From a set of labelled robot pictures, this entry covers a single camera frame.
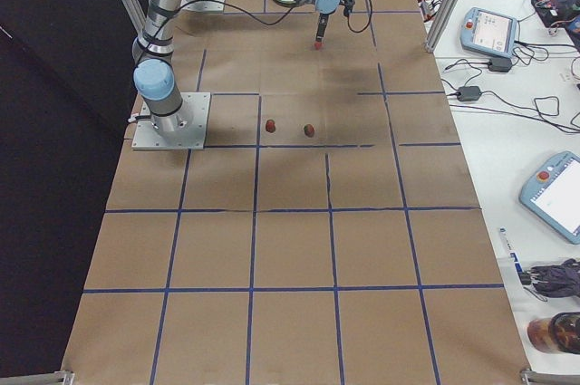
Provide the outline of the black power adapter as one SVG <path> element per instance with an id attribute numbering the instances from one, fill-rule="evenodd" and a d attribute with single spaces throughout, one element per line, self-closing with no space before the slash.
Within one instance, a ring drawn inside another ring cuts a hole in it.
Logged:
<path id="1" fill-rule="evenodd" d="M 460 102 L 477 101 L 481 97 L 482 91 L 478 86 L 461 86 L 457 89 L 456 97 Z"/>

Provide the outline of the blue teach pendant far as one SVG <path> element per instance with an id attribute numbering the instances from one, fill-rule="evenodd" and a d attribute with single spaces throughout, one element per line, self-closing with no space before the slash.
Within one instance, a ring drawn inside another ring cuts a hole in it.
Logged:
<path id="1" fill-rule="evenodd" d="M 465 14 L 459 39 L 466 50 L 510 59 L 516 31 L 516 18 L 473 7 Z"/>

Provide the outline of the blue teach pendant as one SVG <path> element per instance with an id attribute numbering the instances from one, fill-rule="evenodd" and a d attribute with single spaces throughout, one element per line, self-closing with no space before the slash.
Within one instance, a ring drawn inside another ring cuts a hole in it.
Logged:
<path id="1" fill-rule="evenodd" d="M 473 7 L 465 14 L 459 39 L 466 50 L 510 59 L 516 31 L 516 18 Z"/>
<path id="2" fill-rule="evenodd" d="M 526 181 L 519 202 L 569 243 L 579 244 L 579 157 L 563 151 Z"/>

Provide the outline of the blue teach pendant near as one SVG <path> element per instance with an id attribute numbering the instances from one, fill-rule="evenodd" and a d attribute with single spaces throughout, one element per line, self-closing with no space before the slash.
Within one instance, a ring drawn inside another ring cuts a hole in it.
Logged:
<path id="1" fill-rule="evenodd" d="M 569 243 L 579 244 L 579 157 L 563 151 L 526 181 L 519 202 Z"/>

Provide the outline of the black folded umbrella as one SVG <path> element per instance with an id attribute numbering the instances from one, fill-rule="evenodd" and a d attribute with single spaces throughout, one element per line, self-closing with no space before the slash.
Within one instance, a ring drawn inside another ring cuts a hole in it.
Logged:
<path id="1" fill-rule="evenodd" d="M 520 283 L 547 298 L 579 296 L 579 262 L 574 258 L 561 265 L 537 265 L 519 272 Z"/>

